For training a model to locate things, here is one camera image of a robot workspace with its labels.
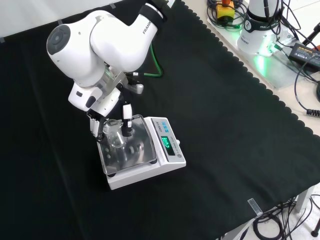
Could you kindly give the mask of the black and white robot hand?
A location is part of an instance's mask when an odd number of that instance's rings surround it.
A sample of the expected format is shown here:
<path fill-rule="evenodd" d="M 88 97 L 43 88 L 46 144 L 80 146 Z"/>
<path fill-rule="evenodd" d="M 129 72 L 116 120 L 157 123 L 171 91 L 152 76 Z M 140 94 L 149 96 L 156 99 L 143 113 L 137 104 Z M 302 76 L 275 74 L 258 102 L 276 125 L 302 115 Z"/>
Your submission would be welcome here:
<path fill-rule="evenodd" d="M 85 89 L 74 84 L 71 89 L 68 101 L 89 117 L 90 132 L 99 143 L 105 138 L 103 129 L 107 116 L 120 101 L 124 89 L 123 83 L 118 83 L 109 94 L 97 86 Z"/>

